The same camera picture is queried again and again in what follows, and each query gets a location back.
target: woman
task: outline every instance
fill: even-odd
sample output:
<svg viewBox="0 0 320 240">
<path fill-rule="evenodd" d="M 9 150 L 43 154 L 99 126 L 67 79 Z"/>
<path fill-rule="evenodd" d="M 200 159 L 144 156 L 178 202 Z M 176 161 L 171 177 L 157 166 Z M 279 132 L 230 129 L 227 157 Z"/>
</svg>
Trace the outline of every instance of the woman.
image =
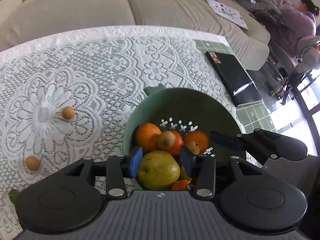
<svg viewBox="0 0 320 240">
<path fill-rule="evenodd" d="M 298 41 L 302 37 L 316 35 L 315 17 L 319 16 L 319 7 L 311 0 L 301 0 L 298 5 L 285 1 L 279 9 L 285 26 L 266 24 L 266 29 L 270 32 L 271 40 L 295 58 Z"/>
</svg>

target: green tile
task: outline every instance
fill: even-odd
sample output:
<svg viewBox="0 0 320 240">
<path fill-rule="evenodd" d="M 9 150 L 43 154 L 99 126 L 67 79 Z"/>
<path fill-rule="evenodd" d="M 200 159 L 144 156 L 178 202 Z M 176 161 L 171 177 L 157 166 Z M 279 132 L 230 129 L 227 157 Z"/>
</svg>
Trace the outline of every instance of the green tile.
<svg viewBox="0 0 320 240">
<path fill-rule="evenodd" d="M 220 45 L 220 47 L 221 47 L 222 49 L 224 49 L 224 50 L 230 50 L 230 47 L 227 46 L 227 45 L 225 45 L 225 44 L 223 44 L 223 43 L 219 43 L 219 45 Z"/>
<path fill-rule="evenodd" d="M 260 105 L 261 105 L 261 104 L 254 106 L 254 109 L 256 110 L 256 113 L 257 113 L 259 119 L 261 119 L 261 118 L 263 118 L 263 117 L 266 116 L 266 115 L 264 114 L 264 112 L 263 112 L 263 110 L 262 110 L 262 108 L 261 108 Z"/>
<path fill-rule="evenodd" d="M 262 125 L 262 129 L 267 130 L 267 131 L 271 131 L 272 130 L 270 125 L 269 125 L 269 122 L 268 122 L 268 120 L 266 118 L 261 119 L 260 123 Z"/>
<path fill-rule="evenodd" d="M 250 119 L 247 115 L 247 112 L 244 109 L 236 110 L 236 115 L 239 119 L 239 121 L 243 124 L 243 126 L 248 125 L 250 122 Z"/>
<path fill-rule="evenodd" d="M 212 46 L 210 41 L 202 41 L 202 43 L 208 50 L 214 49 L 214 46 Z"/>
<path fill-rule="evenodd" d="M 253 126 L 252 124 L 249 124 L 244 127 L 245 128 L 245 133 L 252 133 L 253 132 Z"/>
<path fill-rule="evenodd" d="M 207 56 L 205 55 L 205 53 L 208 51 L 206 48 L 197 48 L 199 49 L 199 51 L 201 51 L 202 54 L 204 54 L 204 58 L 206 59 Z"/>
<path fill-rule="evenodd" d="M 234 55 L 235 53 L 232 51 L 232 49 L 228 49 L 225 51 L 225 54 Z"/>
<path fill-rule="evenodd" d="M 251 122 L 255 122 L 255 121 L 259 120 L 258 115 L 257 115 L 256 111 L 254 110 L 253 106 L 246 107 L 245 110 L 247 111 L 247 114 L 248 114 Z"/>
<path fill-rule="evenodd" d="M 275 128 L 275 125 L 273 124 L 273 121 L 272 121 L 271 117 L 267 116 L 266 119 L 267 119 L 267 121 L 268 121 L 268 123 L 270 125 L 271 130 L 273 130 Z"/>
<path fill-rule="evenodd" d="M 196 43 L 196 47 L 199 48 L 205 48 L 205 46 L 203 45 L 203 43 L 200 40 L 194 40 Z"/>
<path fill-rule="evenodd" d="M 267 116 L 269 115 L 270 113 L 268 112 L 267 110 L 267 107 L 265 104 L 260 104 L 261 108 L 262 108 L 262 111 L 264 112 L 264 115 Z"/>
<path fill-rule="evenodd" d="M 225 51 L 224 51 L 224 50 L 222 50 L 222 49 L 214 49 L 214 51 L 215 51 L 215 52 L 218 52 L 218 53 L 226 54 L 226 53 L 225 53 Z"/>
<path fill-rule="evenodd" d="M 260 128 L 263 129 L 261 123 L 259 121 L 252 123 L 253 128 Z"/>
</svg>

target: table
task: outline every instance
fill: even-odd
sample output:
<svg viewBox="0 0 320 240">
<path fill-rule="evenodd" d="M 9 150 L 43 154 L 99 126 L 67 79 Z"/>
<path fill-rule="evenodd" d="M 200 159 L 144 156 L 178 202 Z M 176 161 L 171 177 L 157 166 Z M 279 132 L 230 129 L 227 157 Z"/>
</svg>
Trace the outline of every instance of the table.
<svg viewBox="0 0 320 240">
<path fill-rule="evenodd" d="M 272 16 L 276 20 L 282 16 L 282 12 L 277 7 L 275 0 L 255 0 L 255 1 L 257 2 L 256 4 L 250 4 L 245 0 L 238 0 L 239 4 L 241 4 L 244 8 L 246 8 L 249 11 L 252 11 L 253 9 L 255 9 L 255 10 L 269 12 L 270 16 Z"/>
<path fill-rule="evenodd" d="M 245 132 L 249 125 L 244 128 L 236 117 L 205 49 L 233 54 L 224 37 L 157 26 L 76 30 L 1 52 L 0 239 L 21 231 L 10 189 L 22 190 L 84 156 L 102 161 L 121 153 L 126 121 L 146 86 L 162 83 L 207 93 Z M 64 106 L 76 109 L 74 120 L 61 117 Z M 29 155 L 40 160 L 38 171 L 25 168 Z M 103 183 L 97 178 L 101 191 Z M 129 180 L 126 185 L 132 189 Z"/>
<path fill-rule="evenodd" d="M 225 54 L 233 54 L 230 47 L 224 47 L 224 44 L 214 42 L 207 43 L 206 41 L 195 40 L 196 47 L 205 54 L 208 50 L 215 51 Z M 254 104 L 247 104 L 244 106 L 238 106 L 236 108 L 236 116 L 244 126 L 246 133 L 252 133 L 255 128 L 260 128 L 272 132 L 277 132 L 273 121 L 270 117 L 270 112 L 268 111 L 266 105 L 263 101 Z"/>
</svg>

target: chair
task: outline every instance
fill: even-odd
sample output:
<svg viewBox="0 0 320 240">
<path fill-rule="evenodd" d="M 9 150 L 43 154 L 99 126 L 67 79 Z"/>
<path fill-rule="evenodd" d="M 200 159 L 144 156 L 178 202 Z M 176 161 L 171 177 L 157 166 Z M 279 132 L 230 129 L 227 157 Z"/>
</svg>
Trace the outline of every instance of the chair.
<svg viewBox="0 0 320 240">
<path fill-rule="evenodd" d="M 291 58 L 278 44 L 269 43 L 270 54 L 267 63 L 274 70 L 273 75 L 261 69 L 263 75 L 271 85 L 270 95 L 282 97 L 282 104 L 293 87 L 298 86 L 306 72 L 320 66 L 320 51 L 316 48 L 320 44 L 320 36 L 306 36 L 297 44 L 297 59 Z"/>
</svg>

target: orange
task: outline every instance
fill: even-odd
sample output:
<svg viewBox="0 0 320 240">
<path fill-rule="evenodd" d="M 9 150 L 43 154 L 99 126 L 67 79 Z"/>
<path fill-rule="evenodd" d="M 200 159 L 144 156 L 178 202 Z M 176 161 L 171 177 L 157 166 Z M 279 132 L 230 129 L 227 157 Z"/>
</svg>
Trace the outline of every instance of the orange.
<svg viewBox="0 0 320 240">
<path fill-rule="evenodd" d="M 179 180 L 171 186 L 171 190 L 185 190 L 188 184 L 190 184 L 189 180 Z"/>
<path fill-rule="evenodd" d="M 169 150 L 167 150 L 167 152 L 170 153 L 173 157 L 178 157 L 180 155 L 180 147 L 184 145 L 184 142 L 181 135 L 177 131 L 170 130 L 170 132 L 175 135 L 176 141 L 174 145 Z"/>
<path fill-rule="evenodd" d="M 134 141 L 146 152 L 153 151 L 158 148 L 160 134 L 161 130 L 156 125 L 147 122 L 138 127 Z"/>
<path fill-rule="evenodd" d="M 195 142 L 199 145 L 200 154 L 204 153 L 209 146 L 208 137 L 204 132 L 195 130 L 192 132 L 188 132 L 184 137 L 184 143 L 187 144 L 189 142 Z"/>
</svg>

